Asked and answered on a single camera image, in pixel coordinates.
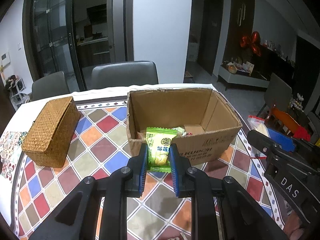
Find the person's right hand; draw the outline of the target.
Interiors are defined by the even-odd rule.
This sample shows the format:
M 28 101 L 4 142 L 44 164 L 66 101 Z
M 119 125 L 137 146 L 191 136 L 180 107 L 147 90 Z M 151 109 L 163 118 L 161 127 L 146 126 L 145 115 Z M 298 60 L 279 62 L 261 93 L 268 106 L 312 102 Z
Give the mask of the person's right hand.
M 298 215 L 292 211 L 288 216 L 283 231 L 290 240 L 303 239 L 305 229 L 302 227 L 302 221 Z

